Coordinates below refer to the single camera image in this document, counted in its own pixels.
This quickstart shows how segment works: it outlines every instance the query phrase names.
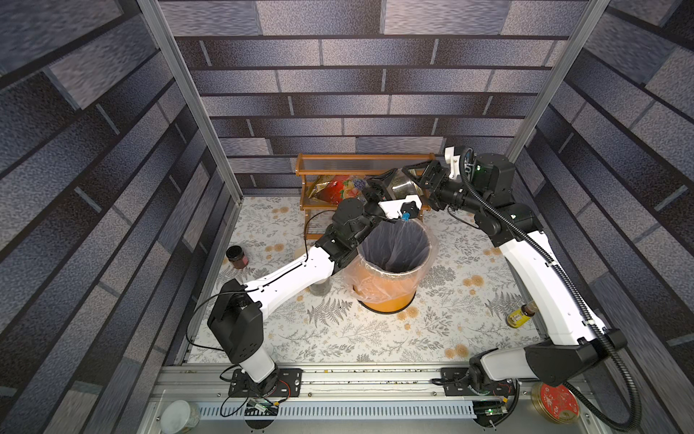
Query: clear plastic bag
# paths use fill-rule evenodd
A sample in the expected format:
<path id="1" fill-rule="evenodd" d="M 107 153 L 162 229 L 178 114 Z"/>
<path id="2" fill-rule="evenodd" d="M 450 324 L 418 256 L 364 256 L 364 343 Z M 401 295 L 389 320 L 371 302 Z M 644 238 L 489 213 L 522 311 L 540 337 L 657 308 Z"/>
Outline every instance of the clear plastic bag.
<path id="1" fill-rule="evenodd" d="M 365 303 L 383 303 L 417 290 L 439 252 L 439 242 L 417 219 L 382 222 L 357 248 L 359 254 L 343 270 Z"/>

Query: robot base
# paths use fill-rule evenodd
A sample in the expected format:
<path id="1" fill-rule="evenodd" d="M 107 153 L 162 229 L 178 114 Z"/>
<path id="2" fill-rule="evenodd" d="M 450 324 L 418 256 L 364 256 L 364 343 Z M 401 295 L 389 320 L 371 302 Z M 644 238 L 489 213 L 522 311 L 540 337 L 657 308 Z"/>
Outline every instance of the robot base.
<path id="1" fill-rule="evenodd" d="M 229 386 L 230 398 L 246 397 L 297 397 L 301 392 L 301 369 L 275 369 L 261 383 L 254 383 L 248 374 L 236 369 L 231 376 Z"/>
<path id="2" fill-rule="evenodd" d="M 513 383 L 507 381 L 491 381 L 475 389 L 473 381 L 468 376 L 468 368 L 441 368 L 443 391 L 447 397 L 482 397 L 486 395 L 508 398 L 516 393 Z"/>

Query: black cable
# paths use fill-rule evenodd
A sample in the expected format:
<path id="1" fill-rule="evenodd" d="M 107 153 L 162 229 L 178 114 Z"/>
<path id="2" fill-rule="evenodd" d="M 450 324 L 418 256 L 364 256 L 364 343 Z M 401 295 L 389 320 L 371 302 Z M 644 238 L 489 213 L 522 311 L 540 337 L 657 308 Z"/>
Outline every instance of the black cable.
<path id="1" fill-rule="evenodd" d="M 304 248 L 306 249 L 306 259 L 304 260 L 304 262 L 308 262 L 308 244 L 306 243 L 306 231 L 308 231 L 308 224 L 311 223 L 311 220 L 313 220 L 314 218 L 323 214 L 324 212 L 330 212 L 330 211 L 335 212 L 337 210 L 325 210 L 325 211 L 318 212 L 317 214 L 312 215 L 311 218 L 308 219 L 308 221 L 304 225 Z"/>
<path id="2" fill-rule="evenodd" d="M 369 217 L 376 217 L 378 219 L 381 219 L 382 222 L 388 222 L 395 224 L 397 219 L 389 219 L 388 217 L 383 217 L 382 215 L 376 215 L 376 214 L 367 214 Z"/>
<path id="3" fill-rule="evenodd" d="M 453 380 L 446 380 L 445 378 L 432 378 L 430 381 L 432 384 L 435 384 L 437 386 L 442 386 L 445 384 L 455 384 L 455 383 L 460 383 L 464 379 L 469 378 L 468 376 L 464 376 L 463 378 L 455 378 Z"/>
<path id="4" fill-rule="evenodd" d="M 261 286 L 259 286 L 257 289 L 266 287 L 267 285 L 269 285 L 269 284 L 271 284 L 271 283 L 275 283 L 276 281 L 280 280 L 282 277 L 284 277 L 285 275 L 291 273 L 292 271 L 294 271 L 295 269 L 297 269 L 297 268 L 299 268 L 299 267 L 301 267 L 301 264 L 297 265 L 296 267 L 294 267 L 294 268 L 292 268 L 292 269 L 288 269 L 287 271 L 285 271 L 284 273 L 282 273 L 282 274 L 280 274 L 279 276 L 275 277 L 274 279 L 272 279 L 272 280 L 269 281 L 268 283 L 263 283 L 263 284 L 262 284 Z"/>
<path id="5" fill-rule="evenodd" d="M 249 390 L 249 391 L 248 391 L 248 395 L 246 395 L 246 399 L 244 399 L 244 402 L 243 402 L 236 410 L 232 411 L 232 412 L 229 413 L 228 415 L 225 415 L 224 412 L 223 412 L 223 410 L 224 410 L 224 404 L 226 403 L 226 400 L 230 398 L 230 397 L 226 397 L 226 399 L 224 399 L 224 401 L 221 403 L 221 406 L 219 406 L 219 415 L 222 416 L 222 417 L 229 417 L 229 416 L 235 415 L 236 413 L 239 412 L 239 410 L 241 410 L 242 407 L 244 407 L 244 406 L 248 403 L 248 399 L 249 399 L 250 397 L 251 397 L 251 391 Z"/>
<path id="6" fill-rule="evenodd" d="M 593 319 L 590 311 L 588 310 L 588 307 L 586 306 L 586 302 L 583 300 L 583 297 L 581 297 L 581 294 L 578 292 L 578 289 L 576 289 L 576 287 L 574 286 L 573 282 L 568 277 L 564 269 L 561 268 L 561 265 L 553 263 L 555 259 L 545 249 L 543 249 L 540 244 L 538 244 L 535 240 L 533 240 L 530 237 L 530 235 L 528 235 L 527 233 L 525 233 L 525 231 L 517 227 L 513 223 L 513 221 L 508 220 L 492 205 L 490 205 L 489 202 L 482 198 L 482 195 L 480 195 L 480 193 L 477 192 L 477 190 L 475 190 L 468 177 L 466 175 L 463 175 L 465 173 L 463 170 L 463 158 L 460 159 L 460 162 L 458 163 L 458 168 L 461 173 L 460 179 L 462 179 L 465 188 L 475 197 L 475 199 L 477 199 L 482 204 L 482 207 L 487 209 L 496 219 L 505 224 L 513 232 L 518 234 L 518 236 L 521 239 L 523 239 L 523 241 L 530 244 L 530 246 L 537 253 L 539 253 L 540 256 L 542 256 L 542 258 L 547 262 L 549 266 L 552 267 L 555 273 L 557 273 L 559 278 L 562 280 L 562 282 L 566 286 L 566 289 L 569 291 L 572 298 L 576 302 L 577 307 L 581 311 L 581 315 L 586 320 L 586 323 L 589 325 L 589 327 L 593 331 L 593 334 L 598 339 L 600 346 L 607 352 L 610 358 L 614 361 L 615 366 L 617 366 L 617 369 L 619 369 L 620 374 L 622 374 L 622 378 L 624 379 L 624 382 L 627 386 L 627 391 L 629 392 L 629 417 L 625 422 L 615 422 L 614 420 L 605 416 L 601 411 L 599 411 L 585 396 L 583 396 L 583 394 L 578 389 L 573 387 L 573 385 L 571 385 L 568 381 L 564 381 L 564 387 L 569 389 L 569 391 L 571 391 L 571 393 L 573 393 L 579 399 L 579 401 L 581 401 L 598 419 L 603 421 L 610 428 L 622 432 L 632 431 L 638 428 L 638 426 L 641 424 L 641 399 L 638 395 L 638 388 L 636 387 L 636 382 L 632 378 L 632 375 L 629 373 L 627 365 L 624 363 L 619 354 L 617 354 L 617 350 L 612 345 L 612 342 L 610 342 L 607 339 L 607 336 L 602 334 L 602 331 L 598 328 L 597 325 L 595 325 L 595 320 Z"/>
<path id="7" fill-rule="evenodd" d="M 475 228 L 475 229 L 480 228 L 479 226 L 475 226 L 474 224 L 472 224 L 470 222 L 466 222 L 465 220 L 458 218 L 458 216 L 454 215 L 451 208 L 450 208 L 450 205 L 448 206 L 448 215 L 450 215 L 451 217 L 453 217 L 454 219 L 456 219 L 457 221 L 459 221 L 461 223 L 465 223 L 466 225 L 470 226 L 471 228 Z"/>
<path id="8" fill-rule="evenodd" d="M 521 397 L 521 388 L 520 388 L 520 385 L 518 384 L 518 380 L 514 380 L 514 388 L 516 389 L 516 393 L 514 394 L 514 401 L 511 403 L 511 406 L 508 408 L 506 413 L 502 417 L 500 417 L 499 420 L 496 421 L 496 423 L 494 425 L 491 425 L 491 424 L 488 426 L 482 425 L 483 428 L 493 428 L 494 426 L 497 426 L 498 424 L 502 423 L 504 420 L 508 419 L 509 416 L 511 415 L 511 413 L 514 412 L 514 410 L 516 409 L 516 406 L 518 405 L 519 398 Z"/>
<path id="9" fill-rule="evenodd" d="M 219 374 L 219 379 L 222 380 L 222 381 L 226 381 L 227 383 L 231 383 L 231 378 L 224 378 L 223 375 L 226 374 L 226 372 L 227 372 L 229 369 L 234 369 L 234 368 L 236 368 L 236 367 L 238 367 L 238 366 L 240 366 L 240 365 L 239 365 L 238 363 L 235 363 L 235 364 L 229 366 L 228 368 L 226 368 L 225 370 L 223 370 L 223 371 L 221 372 L 221 374 Z"/>
<path id="10" fill-rule="evenodd" d="M 258 287 L 258 288 L 255 288 L 254 290 L 250 290 L 250 291 L 225 291 L 225 292 L 220 292 L 220 293 L 218 293 L 218 294 L 215 294 L 215 295 L 213 295 L 213 296 L 211 296 L 211 297 L 208 297 L 205 301 L 203 301 L 202 303 L 200 303 L 200 304 L 198 305 L 198 307 L 195 308 L 195 310 L 193 310 L 193 315 L 191 315 L 191 320 L 193 319 L 193 317 L 195 317 L 195 314 L 198 312 L 198 310 L 200 310 L 204 305 L 206 305 L 206 304 L 208 303 L 208 301 L 212 300 L 212 299 L 215 298 L 215 297 L 219 297 L 220 295 L 224 295 L 224 294 L 244 294 L 244 293 L 246 293 L 246 292 L 258 291 L 259 289 L 260 289 L 260 288 Z M 207 346 L 205 346 L 205 345 L 197 345 L 197 344 L 194 344 L 193 341 L 190 340 L 190 336 L 188 336 L 188 328 L 190 328 L 190 321 L 188 321 L 188 324 L 187 324 L 186 327 L 185 327 L 185 340 L 188 341 L 188 344 L 192 345 L 193 347 L 198 347 L 198 348 L 213 349 L 213 350 L 215 350 L 215 351 L 224 351 L 224 350 L 221 349 L 221 348 L 207 347 Z"/>

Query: yellow sauce bottle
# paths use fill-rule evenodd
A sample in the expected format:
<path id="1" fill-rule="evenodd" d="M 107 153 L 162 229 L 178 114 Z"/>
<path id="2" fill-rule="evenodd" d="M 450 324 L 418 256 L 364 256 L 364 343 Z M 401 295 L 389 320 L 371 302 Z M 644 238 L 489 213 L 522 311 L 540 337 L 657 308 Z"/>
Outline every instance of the yellow sauce bottle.
<path id="1" fill-rule="evenodd" d="M 524 304 L 520 309 L 513 311 L 506 317 L 506 323 L 513 328 L 519 328 L 525 324 L 538 312 L 537 305 L 534 301 Z"/>

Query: brick wallpaper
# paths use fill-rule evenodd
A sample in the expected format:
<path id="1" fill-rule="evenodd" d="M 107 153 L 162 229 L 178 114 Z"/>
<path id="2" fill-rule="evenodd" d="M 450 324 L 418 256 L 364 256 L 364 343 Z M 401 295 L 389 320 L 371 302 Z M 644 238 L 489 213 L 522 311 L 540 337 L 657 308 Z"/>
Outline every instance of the brick wallpaper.
<path id="1" fill-rule="evenodd" d="M 296 194 L 299 153 L 504 152 L 586 1 L 160 5 L 243 191 Z"/>
<path id="2" fill-rule="evenodd" d="M 0 431 L 133 433 L 233 204 L 136 1 L 34 3 L 0 6 Z"/>
<path id="3" fill-rule="evenodd" d="M 691 1 L 612 0 L 516 162 L 553 249 L 629 340 L 643 433 L 694 430 L 693 19 Z M 607 368 L 587 376 L 623 409 Z"/>

